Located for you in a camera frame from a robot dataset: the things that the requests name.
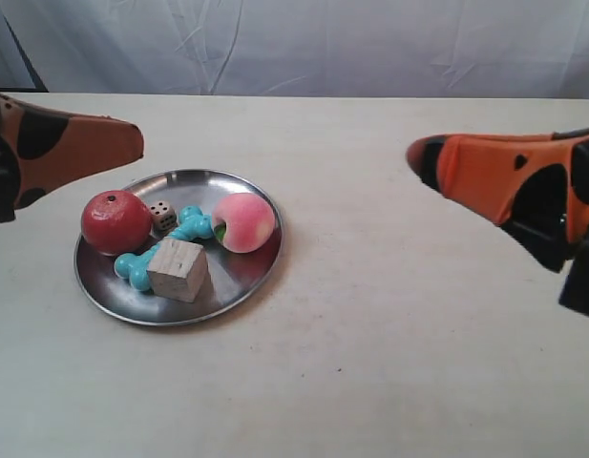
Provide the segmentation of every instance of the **toy peach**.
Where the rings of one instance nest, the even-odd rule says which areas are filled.
[[[251,253],[263,246],[275,229],[271,206],[255,194],[238,193],[223,198],[212,212],[216,239],[233,253]]]

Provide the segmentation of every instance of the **white dice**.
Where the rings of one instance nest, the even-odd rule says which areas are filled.
[[[160,232],[167,232],[175,229],[178,225],[178,216],[171,204],[166,200],[158,200],[148,205],[152,214],[152,221],[155,229]]]

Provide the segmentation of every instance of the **white table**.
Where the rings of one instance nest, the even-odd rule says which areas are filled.
[[[15,96],[135,122],[146,157],[0,225],[0,458],[589,457],[564,275],[404,160],[423,135],[586,127],[589,101]],[[76,283],[80,212],[179,168],[276,199],[283,268],[214,321],[121,323]]]

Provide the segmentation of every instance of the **metal plate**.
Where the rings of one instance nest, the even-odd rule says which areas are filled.
[[[245,301],[273,271],[284,246],[284,221],[275,202],[249,181],[210,170],[180,170],[147,177],[124,189],[147,204],[165,199],[176,212],[188,205],[198,205],[207,214],[229,194],[254,193],[272,206],[276,227],[263,247],[244,255],[228,252],[214,239],[199,241],[206,249],[210,275],[192,303],[137,292],[127,281],[116,276],[115,259],[98,254],[80,235],[75,248],[75,274],[86,295],[109,315],[125,322],[150,326],[201,322]],[[158,238],[153,234],[140,251],[152,246],[156,240]]]

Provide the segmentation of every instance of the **fake fruit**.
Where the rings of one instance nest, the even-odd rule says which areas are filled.
[[[275,228],[275,214],[260,196],[231,194],[216,205],[212,228],[216,239],[228,251],[250,253],[270,238]]]
[[[143,201],[127,191],[94,196],[82,212],[82,236],[99,253],[118,256],[147,240],[152,216]]]

